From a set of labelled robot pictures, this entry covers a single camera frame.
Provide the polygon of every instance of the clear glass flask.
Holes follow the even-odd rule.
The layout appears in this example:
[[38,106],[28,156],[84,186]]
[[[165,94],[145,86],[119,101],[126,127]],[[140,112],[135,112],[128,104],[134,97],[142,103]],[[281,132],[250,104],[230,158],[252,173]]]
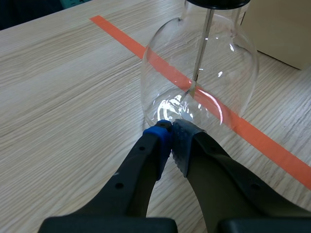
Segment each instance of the clear glass flask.
[[[217,2],[186,0],[182,16],[164,24],[148,44],[140,87],[149,125],[183,118],[221,138],[224,125],[233,128],[245,111],[259,70],[256,48],[237,23],[237,6],[249,1],[227,1],[232,5],[223,8],[212,5]],[[231,8],[231,17],[215,11]]]

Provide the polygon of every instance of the cardboard box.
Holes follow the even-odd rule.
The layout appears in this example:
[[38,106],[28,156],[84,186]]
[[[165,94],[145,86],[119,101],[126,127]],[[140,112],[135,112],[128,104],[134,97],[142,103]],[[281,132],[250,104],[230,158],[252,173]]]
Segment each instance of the cardboard box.
[[311,0],[251,0],[242,27],[258,51],[298,69],[311,64]]

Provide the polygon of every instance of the black lid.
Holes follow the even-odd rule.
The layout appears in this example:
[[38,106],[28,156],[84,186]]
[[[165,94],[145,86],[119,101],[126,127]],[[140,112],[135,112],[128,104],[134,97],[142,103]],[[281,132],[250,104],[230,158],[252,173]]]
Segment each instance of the black lid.
[[250,0],[187,0],[192,4],[215,10],[230,10],[242,7]]

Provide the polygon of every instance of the wood grain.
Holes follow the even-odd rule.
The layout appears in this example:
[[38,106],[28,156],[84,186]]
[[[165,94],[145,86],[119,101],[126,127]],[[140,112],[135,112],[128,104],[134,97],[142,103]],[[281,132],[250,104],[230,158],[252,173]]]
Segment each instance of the wood grain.
[[[94,25],[102,15],[146,45],[180,16],[181,0],[93,0],[0,32],[0,231],[36,232],[44,218],[86,204],[143,129],[140,59]],[[259,54],[243,117],[311,165],[311,68]],[[311,210],[311,192],[232,134],[228,153],[278,193]],[[168,160],[148,216],[205,232],[197,199]]]

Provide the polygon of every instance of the orange tape strip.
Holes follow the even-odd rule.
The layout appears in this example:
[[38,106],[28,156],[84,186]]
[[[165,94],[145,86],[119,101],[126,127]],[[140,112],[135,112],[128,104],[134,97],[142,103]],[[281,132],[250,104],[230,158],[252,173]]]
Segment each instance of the orange tape strip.
[[[142,59],[145,52],[145,47],[140,43],[129,37],[127,34],[122,32],[120,29],[115,27],[113,24],[105,20],[101,16],[95,16],[90,19],[101,29],[106,31],[109,35],[119,41],[122,45],[127,47],[137,57]],[[187,90],[191,86],[191,80],[185,75],[179,72],[176,68],[170,66],[166,61],[150,51],[150,63],[151,65],[160,72],[164,77],[170,80],[173,84]],[[196,89],[195,99],[211,111],[216,117],[219,117],[219,112],[215,109],[215,104],[206,97],[206,95],[200,90]],[[284,149],[277,142],[269,138],[259,129],[248,123],[243,118],[238,117],[234,112],[228,109],[225,105],[221,106],[226,109],[230,118],[231,125],[229,127],[236,132],[239,136],[244,138],[248,143],[253,145],[262,154],[267,156],[270,160],[275,162],[278,166],[292,175],[296,180],[301,182],[305,187],[311,190],[311,167],[302,162],[292,153]]]

